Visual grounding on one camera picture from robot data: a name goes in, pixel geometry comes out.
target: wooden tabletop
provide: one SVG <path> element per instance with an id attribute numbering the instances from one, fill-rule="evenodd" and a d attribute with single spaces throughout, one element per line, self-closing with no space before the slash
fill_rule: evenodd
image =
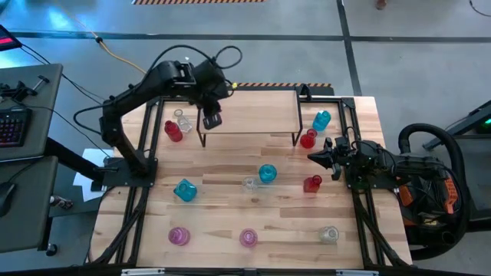
<path id="1" fill-rule="evenodd" d="M 262 92 L 262 100 L 267 102 Z M 373 97 L 355 97 L 361 136 L 384 145 L 381 124 Z M 175 120 L 173 112 L 182 109 L 196 125 L 196 107 L 187 103 L 166 103 L 163 121 Z M 150 190 L 137 265 L 140 267 L 187 268 L 362 268 L 360 244 L 354 218 L 351 192 L 343 178 L 331 180 L 332 171 L 312 161 L 307 154 L 322 149 L 326 136 L 341 135 L 338 108 L 331 103 L 302 104 L 304 132 L 315 114 L 327 110 L 332 115 L 328 128 L 317 138 L 313 149 L 293 147 L 291 134 L 217 134 L 206 148 L 201 147 L 195 130 L 173 143 L 160 133 L 156 185 Z M 123 119 L 124 130 L 136 145 L 144 107 Z M 348 125 L 351 122 L 346 114 Z M 259 167 L 270 163 L 278 170 L 277 179 L 254 194 L 242 191 L 242 180 L 257 176 Z M 302 191 L 303 180 L 318 174 L 324 182 L 317 194 Z M 188 179 L 197 189 L 196 198 L 183 202 L 173 194 L 176 184 Z M 96 258 L 110 244 L 123 221 L 128 188 L 113 189 L 101 203 L 91 242 Z M 395 196 L 374 190 L 378 224 L 384 237 L 406 262 L 411 263 L 404 225 Z M 323 245 L 318 230 L 334 226 L 340 236 L 336 245 Z M 185 227 L 191 233 L 188 245 L 172 245 L 171 228 Z M 244 228 L 257 231 L 254 248 L 239 243 Z M 372 260 L 376 260 L 373 240 L 367 235 Z"/>
<path id="2" fill-rule="evenodd" d="M 236 91 L 233 97 L 220 101 L 223 123 L 211 130 L 203 123 L 205 134 L 229 133 L 297 133 L 300 130 L 297 93 L 284 91 Z"/>

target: yellow and black hazard tape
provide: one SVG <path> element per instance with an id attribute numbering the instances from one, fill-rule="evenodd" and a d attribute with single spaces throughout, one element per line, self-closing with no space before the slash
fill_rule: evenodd
<path id="1" fill-rule="evenodd" d="M 238 87 L 297 87 L 303 83 L 237 83 Z M 309 87 L 331 87 L 327 83 L 307 83 Z"/>
<path id="2" fill-rule="evenodd" d="M 259 3 L 266 0 L 133 0 L 133 5 Z"/>

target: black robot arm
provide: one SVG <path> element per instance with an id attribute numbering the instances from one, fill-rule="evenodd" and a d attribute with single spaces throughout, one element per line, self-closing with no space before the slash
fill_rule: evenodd
<path id="1" fill-rule="evenodd" d="M 124 114 L 156 97 L 183 97 L 203 109 L 204 126 L 211 129 L 222 122 L 218 100 L 228 96 L 226 79 L 213 60 L 207 59 L 197 67 L 179 61 L 163 61 L 148 71 L 140 83 L 104 101 L 103 115 L 99 119 L 102 140 L 119 150 L 132 175 L 145 176 L 149 171 L 147 160 L 124 133 L 121 123 Z"/>

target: yellow cable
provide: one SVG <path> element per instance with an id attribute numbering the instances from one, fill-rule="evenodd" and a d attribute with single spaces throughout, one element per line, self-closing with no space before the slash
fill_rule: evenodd
<path id="1" fill-rule="evenodd" d="M 78 20 L 78 18 L 76 18 L 76 17 L 75 17 L 74 15 L 72 15 L 72 14 L 71 14 L 69 11 L 67 11 L 67 10 L 66 10 L 66 9 L 65 9 L 65 8 L 64 8 L 64 7 L 63 7 L 61 4 L 60 4 L 60 2 L 59 2 L 58 0 L 54 0 L 54 1 L 55 1 L 55 2 L 56 2 L 56 4 L 58 5 L 58 7 L 59 7 L 61 10 L 63 10 L 63 12 L 64 12 L 64 13 L 65 13 L 65 14 L 66 14 L 66 15 L 67 15 L 69 18 L 71 18 L 72 20 L 74 20 L 74 21 L 76 21 L 78 24 L 80 24 L 82 27 L 84 27 L 84 29 L 85 29 L 85 30 L 87 30 L 87 31 L 89 31 L 89 32 L 90 32 L 90 33 L 91 33 L 91 34 L 94 36 L 94 38 L 99 38 L 99 36 L 98 36 L 98 35 L 97 35 L 95 32 L 93 32 L 93 31 L 92 31 L 91 29 L 89 29 L 89 28 L 88 28 L 88 27 L 87 27 L 87 26 L 86 26 L 84 23 L 82 23 L 80 20 Z M 143 74 L 146 74 L 146 73 L 147 73 L 147 72 L 146 72 L 144 69 L 140 68 L 138 65 L 134 64 L 133 62 L 131 62 L 131 61 L 129 61 L 129 60 L 126 60 L 126 59 L 124 59 L 124 58 L 122 58 L 122 57 L 119 57 L 119 56 L 117 56 L 117 55 L 113 54 L 113 53 L 112 53 L 112 52 L 109 50 L 109 48 L 106 46 L 106 44 L 105 44 L 103 41 L 100 41 L 100 42 L 99 42 L 99 45 L 100 45 L 100 46 L 102 46 L 102 48 L 103 48 L 103 49 L 104 49 L 104 50 L 105 50 L 105 51 L 106 51 L 106 52 L 107 52 L 107 53 L 108 53 L 110 56 L 112 56 L 113 58 L 116 58 L 116 59 L 117 59 L 117 60 L 119 60 L 119 61 L 122 61 L 122 62 L 124 62 L 124 63 L 127 63 L 127 64 L 129 64 L 129 65 L 131 65 L 131 66 L 135 67 L 135 68 L 136 68 L 138 71 L 142 72 Z"/>

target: computer mouse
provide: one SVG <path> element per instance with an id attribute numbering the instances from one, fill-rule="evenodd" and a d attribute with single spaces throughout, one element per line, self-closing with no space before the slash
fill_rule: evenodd
<path id="1" fill-rule="evenodd" d="M 0 217 L 7 215 L 8 210 L 10 210 L 16 187 L 17 185 L 12 182 L 0 184 Z"/>

